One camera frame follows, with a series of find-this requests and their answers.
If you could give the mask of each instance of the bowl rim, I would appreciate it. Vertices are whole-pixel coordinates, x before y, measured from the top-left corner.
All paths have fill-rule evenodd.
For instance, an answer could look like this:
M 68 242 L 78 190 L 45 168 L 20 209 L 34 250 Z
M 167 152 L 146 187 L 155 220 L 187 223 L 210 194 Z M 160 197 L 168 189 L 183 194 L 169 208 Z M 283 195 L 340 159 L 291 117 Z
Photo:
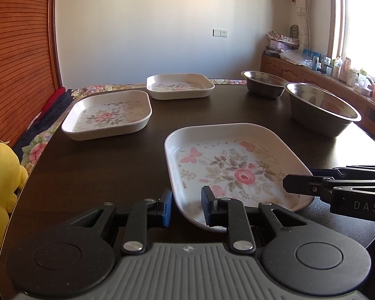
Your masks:
M 348 105 L 354 112 L 355 114 L 357 115 L 356 118 L 350 118 L 350 117 L 345 117 L 345 116 L 342 116 L 342 115 L 339 115 L 339 114 L 335 114 L 335 113 L 332 113 L 331 111 L 329 110 L 326 110 L 324 108 L 321 108 L 321 107 L 318 107 L 317 105 L 314 105 L 310 102 L 308 102 L 307 100 L 304 100 L 303 98 L 299 97 L 298 95 L 294 94 L 293 92 L 290 91 L 290 89 L 288 88 L 288 86 L 290 84 L 299 84 L 299 85 L 305 85 L 305 86 L 309 86 L 311 88 L 315 88 L 315 89 L 318 89 L 318 90 L 321 90 L 323 92 L 325 92 L 326 94 L 329 94 L 333 97 L 335 97 L 336 99 L 340 100 L 342 103 Z M 305 102 L 306 104 L 308 105 L 311 105 L 325 113 L 328 113 L 328 114 L 331 114 L 333 116 L 336 116 L 338 118 L 341 118 L 343 120 L 347 120 L 347 121 L 351 121 L 351 122 L 359 122 L 361 121 L 362 117 L 361 117 L 361 114 L 357 111 L 357 109 L 355 109 L 352 105 L 350 105 L 349 103 L 347 103 L 346 101 L 344 101 L 342 98 L 339 98 L 338 96 L 334 95 L 333 93 L 329 92 L 328 90 L 325 90 L 323 88 L 320 88 L 320 87 L 317 87 L 316 85 L 312 85 L 312 84 L 309 84 L 309 83 L 305 83 L 305 82 L 287 82 L 283 85 L 283 87 L 285 88 L 285 90 L 291 95 L 291 96 L 294 96 L 296 97 L 298 100 L 301 100 L 302 102 Z
M 278 80 L 283 80 L 284 83 L 280 84 L 280 85 L 276 85 L 276 84 L 272 84 L 272 83 L 266 83 L 266 82 L 261 82 L 261 81 L 258 81 L 258 80 L 255 80 L 255 79 L 252 79 L 252 78 L 249 78 L 248 76 L 244 75 L 245 72 L 256 72 L 256 73 L 261 73 L 261 74 L 266 74 L 267 76 L 271 77 L 271 78 L 276 78 Z M 265 84 L 267 86 L 271 86 L 271 87 L 278 87 L 278 88 L 283 88 L 285 86 L 286 83 L 289 83 L 288 80 L 285 80 L 284 78 L 281 78 L 281 77 L 278 77 L 277 75 L 274 75 L 274 74 L 270 74 L 270 73 L 266 73 L 266 72 L 261 72 L 261 71 L 254 71 L 254 70 L 246 70 L 246 71 L 242 71 L 241 75 L 251 81 L 255 81 L 255 82 L 258 82 L 259 84 Z

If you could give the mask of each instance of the white curtain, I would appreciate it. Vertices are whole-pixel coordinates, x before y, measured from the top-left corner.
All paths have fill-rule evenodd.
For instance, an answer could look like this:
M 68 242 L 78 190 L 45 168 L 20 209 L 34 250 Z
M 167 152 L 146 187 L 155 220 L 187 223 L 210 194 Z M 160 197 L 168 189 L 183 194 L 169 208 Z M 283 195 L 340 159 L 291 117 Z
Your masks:
M 305 48 L 310 49 L 310 27 L 308 25 L 308 8 L 310 0 L 296 0 L 298 25 L 300 32 L 300 51 Z

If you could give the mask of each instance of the metal screw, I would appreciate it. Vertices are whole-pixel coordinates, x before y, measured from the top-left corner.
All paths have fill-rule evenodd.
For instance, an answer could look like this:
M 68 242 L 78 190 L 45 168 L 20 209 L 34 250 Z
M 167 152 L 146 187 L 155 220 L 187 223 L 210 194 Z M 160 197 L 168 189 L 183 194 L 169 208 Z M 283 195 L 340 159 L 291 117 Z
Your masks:
M 143 244 L 138 241 L 127 241 L 122 247 L 130 252 L 138 252 L 143 249 Z
M 253 244 L 247 240 L 239 240 L 233 243 L 233 248 L 245 252 L 253 248 Z

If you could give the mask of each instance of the grey ribbed panel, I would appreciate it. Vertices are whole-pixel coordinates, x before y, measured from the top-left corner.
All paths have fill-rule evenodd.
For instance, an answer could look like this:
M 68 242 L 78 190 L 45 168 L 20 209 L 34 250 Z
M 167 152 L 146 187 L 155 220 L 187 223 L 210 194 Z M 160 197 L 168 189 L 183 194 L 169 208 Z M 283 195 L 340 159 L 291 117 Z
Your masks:
M 19 294 L 16 300 L 33 300 Z M 270 281 L 254 258 L 228 252 L 222 243 L 155 243 L 121 260 L 112 275 L 73 300 L 366 300 L 357 291 L 314 298 Z

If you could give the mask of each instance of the rectangular tray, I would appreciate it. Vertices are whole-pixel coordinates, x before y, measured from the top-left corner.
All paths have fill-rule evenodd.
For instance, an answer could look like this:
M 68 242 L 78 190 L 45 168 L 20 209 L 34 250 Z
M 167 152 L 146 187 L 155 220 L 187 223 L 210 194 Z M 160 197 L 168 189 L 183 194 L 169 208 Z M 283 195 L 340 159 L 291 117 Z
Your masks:
M 225 228 L 205 224 L 204 185 L 217 198 L 235 198 L 252 207 L 273 202 L 297 211 L 314 199 L 283 189 L 287 174 L 311 172 L 265 127 L 250 123 L 184 127 L 171 133 L 164 146 L 175 203 L 189 221 L 206 230 L 222 232 Z
M 61 125 L 76 141 L 134 133 L 152 115 L 149 95 L 140 90 L 92 95 L 78 101 Z
M 202 74 L 158 74 L 147 78 L 146 88 L 154 99 L 207 97 L 215 85 Z

